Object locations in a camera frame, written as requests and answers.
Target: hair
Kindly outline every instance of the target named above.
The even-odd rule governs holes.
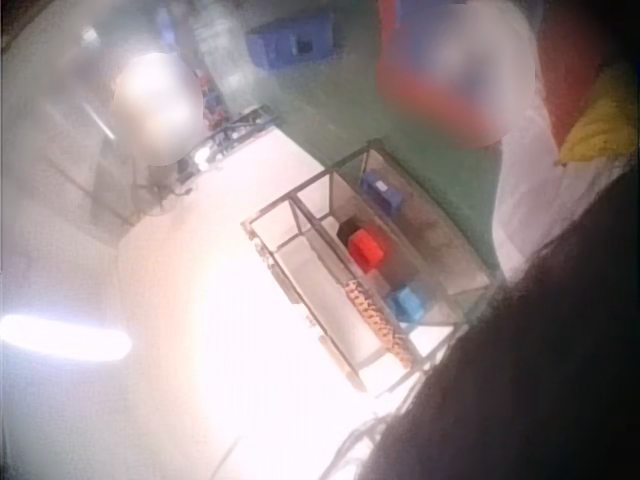
[[[637,478],[637,216],[633,163],[458,340],[359,479]]]

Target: glass shelf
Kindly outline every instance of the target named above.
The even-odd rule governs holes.
[[[243,223],[347,378],[374,394],[435,365],[464,330],[465,313],[492,285],[464,237],[386,155],[380,144],[369,144]],[[367,171],[400,192],[394,215],[361,188]],[[375,268],[365,272],[354,261],[349,241],[338,232],[346,221],[375,232],[384,245]],[[424,307],[410,322],[398,316],[394,303],[405,287]],[[361,298],[354,298],[354,288]]]

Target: white cloth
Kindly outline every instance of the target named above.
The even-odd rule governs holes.
[[[557,158],[558,147],[538,88],[531,108],[502,140],[492,230],[496,254],[509,281],[621,171],[611,159],[563,167],[555,164]]]

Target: blue plastic bin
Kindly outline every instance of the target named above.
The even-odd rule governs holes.
[[[321,60],[335,53],[333,13],[322,9],[278,19],[247,32],[246,41],[251,61],[264,70]]]
[[[386,304],[402,323],[419,323],[427,311],[426,300],[409,286],[389,294]]]
[[[380,209],[392,217],[400,211],[404,195],[375,171],[368,171],[360,179],[360,188]]]

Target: red box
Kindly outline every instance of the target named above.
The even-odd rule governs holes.
[[[364,228],[349,237],[347,250],[364,273],[380,265],[385,257],[382,242],[376,237],[377,235]]]

